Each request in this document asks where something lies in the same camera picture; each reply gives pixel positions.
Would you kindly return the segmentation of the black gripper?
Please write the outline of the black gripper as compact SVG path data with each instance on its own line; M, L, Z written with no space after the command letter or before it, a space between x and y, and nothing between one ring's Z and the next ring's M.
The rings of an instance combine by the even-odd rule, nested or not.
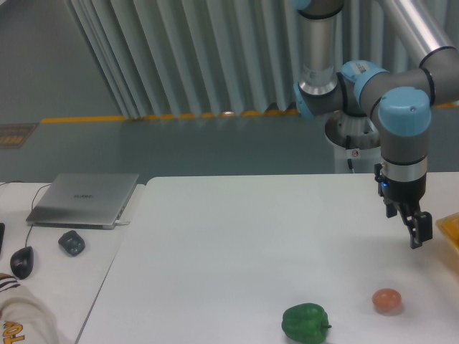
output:
M378 194L386 201L386 217L397 215L397 209L410 234L410 248L416 249L432 239L432 216L420 209L420 200L425 194L427 174L412 181L397 181L383 172L384 165L374 166L374 179L378 183Z

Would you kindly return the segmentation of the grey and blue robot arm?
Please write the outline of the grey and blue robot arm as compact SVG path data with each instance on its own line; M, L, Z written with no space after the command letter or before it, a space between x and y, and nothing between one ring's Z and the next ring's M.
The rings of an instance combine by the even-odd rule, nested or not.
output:
M458 99L458 50L423 1L381 1L416 67L392 74L373 62L334 67L336 19L342 1L294 1L308 42L294 86L300 114L312 118L340 110L366 118L379 136L381 162L374 167L389 218L401 216L410 246L432 238L432 217L420 208L427 179L431 109Z

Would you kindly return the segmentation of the white sleeved forearm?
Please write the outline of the white sleeved forearm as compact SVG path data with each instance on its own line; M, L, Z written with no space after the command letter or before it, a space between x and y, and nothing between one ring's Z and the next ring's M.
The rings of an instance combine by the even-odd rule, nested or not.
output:
M10 274L1 274L1 342L58 343L47 306Z

